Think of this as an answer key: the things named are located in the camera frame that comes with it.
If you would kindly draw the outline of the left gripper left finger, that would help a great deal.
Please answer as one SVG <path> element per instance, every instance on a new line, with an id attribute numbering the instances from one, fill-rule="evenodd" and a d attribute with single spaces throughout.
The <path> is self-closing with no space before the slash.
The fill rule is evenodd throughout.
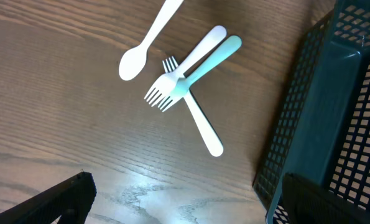
<path id="1" fill-rule="evenodd" d="M 0 213 L 0 223 L 85 222 L 97 191 L 93 176 L 80 172 Z"/>

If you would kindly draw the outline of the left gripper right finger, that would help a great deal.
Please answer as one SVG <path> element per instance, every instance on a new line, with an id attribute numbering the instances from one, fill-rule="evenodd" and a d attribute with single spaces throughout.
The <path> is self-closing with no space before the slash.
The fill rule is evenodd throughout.
<path id="1" fill-rule="evenodd" d="M 292 173 L 282 179 L 282 203 L 296 224 L 370 224 L 370 213 L 353 207 L 310 180 Z"/>

